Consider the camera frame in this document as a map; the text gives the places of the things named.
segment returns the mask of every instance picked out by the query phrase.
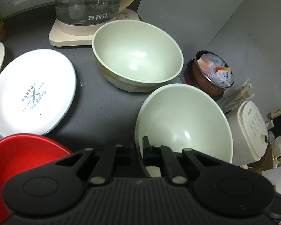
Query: ceramic bowl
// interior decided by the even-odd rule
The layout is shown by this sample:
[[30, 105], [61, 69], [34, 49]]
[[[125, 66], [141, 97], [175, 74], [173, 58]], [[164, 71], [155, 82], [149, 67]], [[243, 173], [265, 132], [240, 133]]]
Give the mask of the ceramic bowl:
[[96, 31], [92, 47], [104, 77], [129, 92], [156, 89], [183, 67], [183, 54], [174, 39], [137, 20], [103, 25]]
[[[168, 146], [174, 152], [191, 148], [232, 162], [232, 134], [224, 113], [209, 95], [190, 85], [165, 85], [145, 100], [135, 127], [141, 155], [144, 136], [152, 146]], [[159, 168], [147, 170], [160, 176]]]

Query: glass electric kettle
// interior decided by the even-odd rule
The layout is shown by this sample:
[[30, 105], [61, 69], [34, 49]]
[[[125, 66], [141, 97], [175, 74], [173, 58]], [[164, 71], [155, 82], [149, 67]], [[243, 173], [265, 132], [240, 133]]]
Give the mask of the glass electric kettle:
[[116, 17], [134, 0], [55, 0], [57, 19], [68, 25], [96, 25]]

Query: red bowl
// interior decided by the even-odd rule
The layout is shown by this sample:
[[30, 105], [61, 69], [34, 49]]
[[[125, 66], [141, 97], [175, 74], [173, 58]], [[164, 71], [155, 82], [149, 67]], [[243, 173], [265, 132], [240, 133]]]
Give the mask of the red bowl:
[[35, 134], [14, 134], [0, 140], [0, 223], [9, 216], [1, 188], [13, 175], [71, 154], [61, 144]]

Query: white appliance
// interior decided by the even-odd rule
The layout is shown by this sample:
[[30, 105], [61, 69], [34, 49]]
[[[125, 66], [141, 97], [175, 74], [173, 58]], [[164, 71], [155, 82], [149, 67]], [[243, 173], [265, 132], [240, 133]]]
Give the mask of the white appliance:
[[67, 25], [60, 22], [58, 19], [55, 20], [53, 27], [49, 33], [49, 42], [52, 46], [91, 46], [94, 33], [102, 25], [119, 19], [132, 19], [140, 20], [138, 14], [131, 9], [124, 9], [120, 12], [115, 18], [97, 25], [88, 25], [88, 26], [76, 26], [76, 25]]
[[126, 10], [134, 0], [55, 0], [56, 21], [49, 34], [53, 46], [88, 46], [102, 25], [116, 19], [139, 20]]
[[268, 131], [252, 101], [245, 101], [226, 115], [233, 138], [232, 164], [241, 166], [259, 161], [268, 145]]

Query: brown container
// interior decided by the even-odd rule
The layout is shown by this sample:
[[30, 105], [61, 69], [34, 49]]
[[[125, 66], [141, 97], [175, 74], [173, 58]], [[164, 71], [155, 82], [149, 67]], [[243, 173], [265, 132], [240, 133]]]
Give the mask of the brown container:
[[209, 51], [199, 51], [196, 54], [196, 58], [194, 59], [194, 61], [193, 62], [189, 61], [188, 65], [187, 65], [187, 74], [189, 75], [191, 80], [194, 82], [194, 84], [199, 89], [203, 90], [204, 92], [209, 94], [211, 97], [218, 97], [219, 95], [224, 93], [225, 89], [230, 88], [233, 85], [234, 81], [232, 82], [232, 84], [230, 86], [224, 87], [224, 86], [218, 85], [217, 83], [213, 82], [208, 76], [206, 76], [204, 74], [204, 72], [201, 70], [200, 66], [198, 65], [197, 60], [199, 60], [202, 55], [208, 54], [208, 53], [216, 55]]

